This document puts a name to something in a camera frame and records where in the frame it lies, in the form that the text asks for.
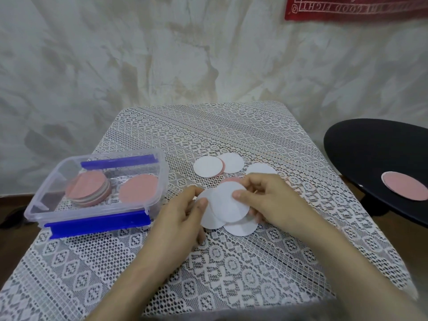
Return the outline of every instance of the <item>red cloth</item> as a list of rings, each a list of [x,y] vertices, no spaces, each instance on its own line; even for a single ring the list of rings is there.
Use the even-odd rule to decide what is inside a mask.
[[[287,0],[286,20],[379,21],[428,16],[428,0]]]

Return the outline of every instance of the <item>black round table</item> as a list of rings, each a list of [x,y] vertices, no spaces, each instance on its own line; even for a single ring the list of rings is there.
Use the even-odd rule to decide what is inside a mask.
[[[407,174],[428,186],[428,129],[383,119],[336,123],[324,136],[333,165],[366,195],[361,204],[372,216],[388,210],[428,227],[428,200],[401,197],[382,182],[386,171]]]

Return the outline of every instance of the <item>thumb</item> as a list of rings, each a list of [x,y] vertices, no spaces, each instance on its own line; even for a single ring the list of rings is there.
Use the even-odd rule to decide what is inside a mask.
[[[184,222],[191,229],[195,230],[195,233],[199,231],[199,227],[201,225],[202,216],[205,213],[205,209],[208,206],[208,199],[201,198],[197,202],[194,203],[192,210],[190,211],[189,217]]]
[[[249,192],[248,190],[235,190],[232,197],[237,201],[247,204],[258,211],[262,211],[263,195]]]

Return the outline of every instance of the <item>wall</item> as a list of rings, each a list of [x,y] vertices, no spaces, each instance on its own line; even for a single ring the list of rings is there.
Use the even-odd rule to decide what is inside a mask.
[[[0,0],[0,194],[35,192],[125,107],[278,100],[428,127],[428,23],[292,23],[285,0]]]

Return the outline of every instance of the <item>white lace tablecloth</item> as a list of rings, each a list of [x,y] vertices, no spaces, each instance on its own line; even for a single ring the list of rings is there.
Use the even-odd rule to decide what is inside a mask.
[[[397,287],[417,296],[396,250],[282,103],[127,108],[95,153],[150,147],[166,153],[168,199],[185,186],[215,187],[232,176],[197,176],[192,167],[200,156],[237,152],[246,167],[270,164]],[[146,236],[147,230],[131,228],[49,241],[49,230],[41,230],[0,292],[0,318],[83,318],[134,259]],[[248,237],[221,228],[208,232],[203,246],[157,292],[145,314],[298,304],[331,296],[321,266],[299,240],[269,224]]]

